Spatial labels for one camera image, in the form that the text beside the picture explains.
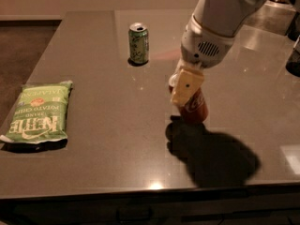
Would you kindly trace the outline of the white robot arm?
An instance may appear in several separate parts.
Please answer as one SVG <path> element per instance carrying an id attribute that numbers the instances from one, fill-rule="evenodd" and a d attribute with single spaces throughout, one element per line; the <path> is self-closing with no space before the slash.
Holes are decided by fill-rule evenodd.
<path id="1" fill-rule="evenodd" d="M 203 70 L 219 64 L 246 18 L 267 0 L 199 0 L 181 39 L 171 102 L 185 106 L 203 83 Z M 299 10 L 300 0 L 285 0 Z"/>

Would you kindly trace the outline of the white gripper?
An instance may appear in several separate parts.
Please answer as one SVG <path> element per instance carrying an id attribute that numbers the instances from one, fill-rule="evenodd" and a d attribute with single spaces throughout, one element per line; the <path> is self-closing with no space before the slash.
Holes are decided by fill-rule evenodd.
<path id="1" fill-rule="evenodd" d="M 184 62 L 202 68 L 211 68 L 219 64 L 232 47 L 235 31 L 224 25 L 214 31 L 200 24 L 192 15 L 181 38 L 181 58 Z M 172 89 L 171 102 L 183 107 L 197 92 L 204 81 L 200 70 L 180 67 L 169 78 Z"/>

